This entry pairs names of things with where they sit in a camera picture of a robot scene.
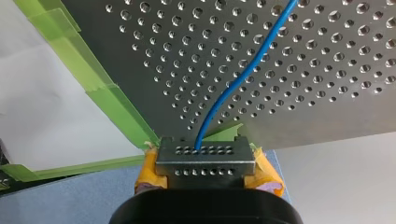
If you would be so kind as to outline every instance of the yellow component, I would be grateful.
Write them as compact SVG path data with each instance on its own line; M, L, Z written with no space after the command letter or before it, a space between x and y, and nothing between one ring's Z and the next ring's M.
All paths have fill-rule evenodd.
M150 184L152 186L167 188L166 176L158 176L155 174L155 161L157 160L157 148L150 147L146 151L145 162L142 171L134 184L136 189L139 184ZM280 188L274 190L274 194L282 196L285 191L285 184L271 163L264 156L262 149L259 147L254 152L256 159L255 175L245 176L245 188L255 189L267 183L277 183Z
M254 151L254 157L256 159L256 170L254 175L245 176L245 188L255 189L263 184L277 183L280 189L274 189L274 194L279 197L282 196L285 191L285 183L267 160L260 147Z
M168 187L168 182L166 176L158 176L155 174L155 161L157 160L157 148L151 147L146 151L145 162L143 163L142 171L134 183L134 189L137 188L139 184L150 184L157 187L162 187L166 189Z

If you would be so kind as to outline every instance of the blue wire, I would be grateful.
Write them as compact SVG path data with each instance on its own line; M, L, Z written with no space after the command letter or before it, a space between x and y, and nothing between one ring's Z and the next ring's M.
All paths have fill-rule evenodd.
M204 139L205 132L207 128L209 127L210 121L212 121L213 117L215 117L216 113L218 112L219 108L222 106L222 104L225 102L225 100L235 91L238 86L242 84L242 82L247 78L250 73L253 71L253 69L260 63L260 60L264 56L265 52L269 49L271 43L274 41L277 32L279 29L283 26L283 23L288 19L289 14L293 11L294 7L297 5L298 0L290 0L288 5L286 6L285 10L283 10L282 14L280 15L279 19L276 21L274 27L271 29L270 33L268 36L265 38L265 41L263 42L262 46L260 47L259 51L257 52L256 56L254 56L253 60L251 63L247 66L245 71L236 78L233 83L230 85L229 88L227 88L221 96L218 98L218 100L213 104L212 108L210 108L209 112L207 113L204 122L198 132L198 136L195 139L195 149L200 149L202 140Z

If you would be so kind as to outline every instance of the perforated metal bracket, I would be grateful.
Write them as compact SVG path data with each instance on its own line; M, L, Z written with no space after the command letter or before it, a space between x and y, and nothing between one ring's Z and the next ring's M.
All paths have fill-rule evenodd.
M243 187L243 176L254 174L255 161L246 137L233 142L193 142L164 138L156 161L157 175L168 177L169 188Z
M155 133L186 140L289 2L62 1ZM301 0L209 131L242 122L264 148L395 132L395 10L395 0Z

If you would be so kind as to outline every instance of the gray floor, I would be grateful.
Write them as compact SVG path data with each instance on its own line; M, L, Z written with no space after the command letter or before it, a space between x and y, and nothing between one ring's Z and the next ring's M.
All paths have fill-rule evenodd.
M267 158L280 172L275 152L267 151ZM5 196L0 198L0 223L105 224L134 194L140 168L80 175Z

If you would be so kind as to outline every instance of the black plastic part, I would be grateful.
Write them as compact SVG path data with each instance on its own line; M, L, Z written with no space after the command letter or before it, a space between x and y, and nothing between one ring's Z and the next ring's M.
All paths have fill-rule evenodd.
M227 223L302 224L294 208L255 189L155 189L135 195L110 224Z

